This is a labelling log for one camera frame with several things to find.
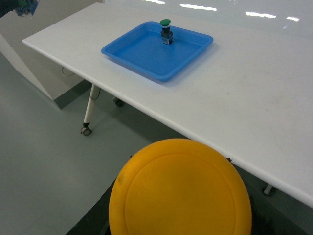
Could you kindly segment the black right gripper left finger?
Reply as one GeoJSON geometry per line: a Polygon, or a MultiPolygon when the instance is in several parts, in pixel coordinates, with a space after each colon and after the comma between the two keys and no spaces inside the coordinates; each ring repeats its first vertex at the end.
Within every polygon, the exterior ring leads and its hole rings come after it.
{"type": "Polygon", "coordinates": [[[108,188],[97,203],[71,228],[67,235],[110,235],[109,202],[112,188],[108,188]]]}

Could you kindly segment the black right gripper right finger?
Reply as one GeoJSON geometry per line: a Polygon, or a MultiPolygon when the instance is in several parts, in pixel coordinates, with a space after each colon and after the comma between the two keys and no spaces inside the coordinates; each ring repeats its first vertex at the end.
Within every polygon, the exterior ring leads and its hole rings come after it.
{"type": "Polygon", "coordinates": [[[253,235],[307,235],[301,222],[307,206],[273,188],[268,195],[249,188],[253,235]]]}

